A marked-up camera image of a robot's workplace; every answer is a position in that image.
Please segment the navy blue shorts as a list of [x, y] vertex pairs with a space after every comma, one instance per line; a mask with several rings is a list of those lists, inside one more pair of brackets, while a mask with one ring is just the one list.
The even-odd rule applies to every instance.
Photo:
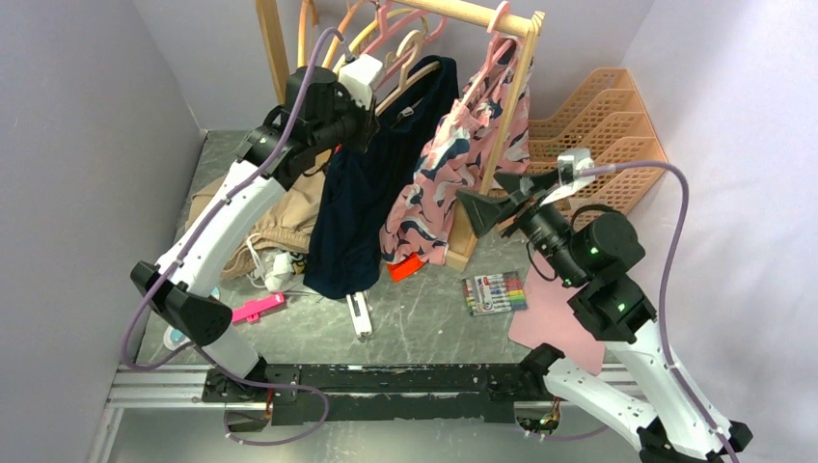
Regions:
[[304, 277], [305, 286], [326, 298], [342, 299], [378, 281], [379, 230], [460, 95], [453, 58], [429, 55], [411, 71], [427, 66], [433, 71], [379, 115], [379, 129], [365, 150], [341, 148], [330, 159]]

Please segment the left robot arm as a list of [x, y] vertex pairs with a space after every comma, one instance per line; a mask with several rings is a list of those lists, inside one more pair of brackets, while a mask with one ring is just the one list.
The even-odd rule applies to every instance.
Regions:
[[296, 70], [287, 79], [284, 104], [239, 146], [222, 186], [191, 228], [156, 263], [140, 261], [131, 271], [143, 295], [138, 311], [152, 310], [180, 330], [229, 376], [229, 389], [242, 400], [263, 395], [267, 363], [211, 291], [249, 229], [318, 155], [368, 144], [374, 88], [383, 73], [383, 63], [369, 55], [338, 71]]

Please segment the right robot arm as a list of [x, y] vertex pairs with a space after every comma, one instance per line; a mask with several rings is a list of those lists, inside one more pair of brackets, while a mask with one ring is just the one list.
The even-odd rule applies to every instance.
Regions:
[[581, 407], [625, 439], [643, 462], [736, 459], [751, 431], [707, 401], [671, 349], [661, 313], [630, 278], [645, 254], [630, 221], [604, 207], [575, 230], [556, 209], [557, 200], [580, 191], [594, 176], [594, 169], [578, 175], [498, 173], [504, 197], [469, 189], [456, 194], [475, 234], [507, 222], [508, 233], [528, 239], [572, 290], [568, 306], [580, 325], [629, 371], [642, 396], [625, 394], [548, 343], [523, 360], [523, 392], [533, 399], [551, 394]]

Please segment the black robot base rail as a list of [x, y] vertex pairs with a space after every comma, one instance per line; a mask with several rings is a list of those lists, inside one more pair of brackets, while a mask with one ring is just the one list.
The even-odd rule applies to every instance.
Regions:
[[238, 385], [208, 371], [201, 399], [234, 407], [271, 404], [273, 425], [317, 422], [482, 419], [514, 423], [521, 408], [551, 400], [517, 364], [397, 366], [271, 364], [273, 388]]

